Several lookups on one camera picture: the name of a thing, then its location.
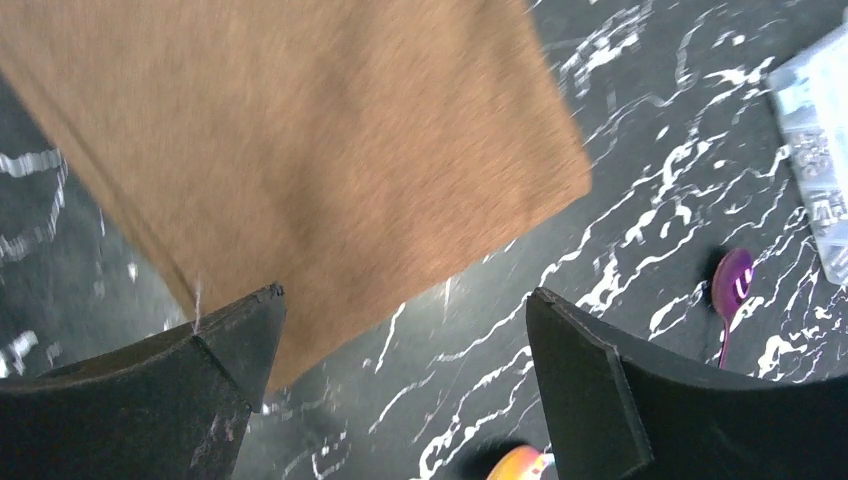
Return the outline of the brown burlap napkin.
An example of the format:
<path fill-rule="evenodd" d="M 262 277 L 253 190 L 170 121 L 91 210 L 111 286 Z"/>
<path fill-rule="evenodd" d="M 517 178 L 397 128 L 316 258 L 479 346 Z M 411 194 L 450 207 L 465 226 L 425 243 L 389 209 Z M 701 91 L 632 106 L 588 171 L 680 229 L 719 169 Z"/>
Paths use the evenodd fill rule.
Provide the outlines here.
<path fill-rule="evenodd" d="M 283 286 L 270 390 L 591 188 L 521 1 L 5 1 L 1 70 L 184 309 Z"/>

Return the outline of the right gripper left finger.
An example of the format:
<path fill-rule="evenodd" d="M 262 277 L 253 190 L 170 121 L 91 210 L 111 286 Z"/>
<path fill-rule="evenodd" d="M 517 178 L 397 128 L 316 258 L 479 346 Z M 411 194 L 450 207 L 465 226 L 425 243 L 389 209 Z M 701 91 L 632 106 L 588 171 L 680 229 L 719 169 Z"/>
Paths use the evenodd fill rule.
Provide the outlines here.
<path fill-rule="evenodd" d="M 1 383 L 5 479 L 227 479 L 285 322 L 279 284 L 112 352 Z"/>

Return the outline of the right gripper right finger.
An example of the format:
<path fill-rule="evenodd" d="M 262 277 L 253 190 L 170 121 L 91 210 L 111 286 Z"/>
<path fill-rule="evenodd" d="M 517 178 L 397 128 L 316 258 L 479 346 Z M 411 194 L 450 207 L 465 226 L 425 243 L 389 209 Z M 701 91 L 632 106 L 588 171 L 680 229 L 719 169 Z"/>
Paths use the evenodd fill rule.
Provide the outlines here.
<path fill-rule="evenodd" d="M 843 479 L 847 381 L 779 383 L 711 367 L 546 288 L 526 325 L 563 479 Z"/>

